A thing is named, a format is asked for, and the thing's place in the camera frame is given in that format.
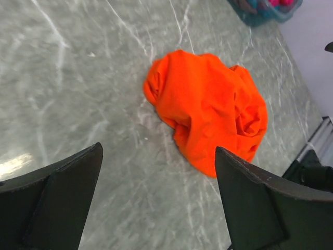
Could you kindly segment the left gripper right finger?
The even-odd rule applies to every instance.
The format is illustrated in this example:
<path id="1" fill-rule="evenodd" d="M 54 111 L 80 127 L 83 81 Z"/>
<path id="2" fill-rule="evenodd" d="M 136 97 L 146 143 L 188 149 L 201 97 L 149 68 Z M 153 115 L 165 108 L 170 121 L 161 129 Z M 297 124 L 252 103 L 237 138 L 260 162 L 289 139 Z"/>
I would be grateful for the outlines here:
<path id="1" fill-rule="evenodd" d="M 332 192 L 289 181 L 218 147 L 231 249 L 332 249 Z"/>

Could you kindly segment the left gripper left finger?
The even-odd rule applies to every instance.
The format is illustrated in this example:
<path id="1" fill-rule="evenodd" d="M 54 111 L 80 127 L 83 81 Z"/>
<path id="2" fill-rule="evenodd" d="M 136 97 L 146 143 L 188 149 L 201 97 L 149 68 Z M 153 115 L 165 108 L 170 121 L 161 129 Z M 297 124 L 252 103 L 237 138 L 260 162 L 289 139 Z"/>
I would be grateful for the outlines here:
<path id="1" fill-rule="evenodd" d="M 78 249 L 102 160 L 96 143 L 1 181 L 1 249 Z"/>

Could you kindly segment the orange t-shirt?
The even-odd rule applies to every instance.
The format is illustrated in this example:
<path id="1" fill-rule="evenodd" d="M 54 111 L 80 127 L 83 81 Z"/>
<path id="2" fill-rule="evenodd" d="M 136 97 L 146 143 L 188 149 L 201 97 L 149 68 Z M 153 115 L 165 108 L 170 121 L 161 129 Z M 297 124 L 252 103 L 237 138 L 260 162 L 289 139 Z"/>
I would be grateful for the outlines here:
<path id="1" fill-rule="evenodd" d="M 250 72 L 213 54 L 177 50 L 155 60 L 143 92 L 182 155 L 212 178 L 217 147 L 252 161 L 267 132 L 266 103 Z"/>

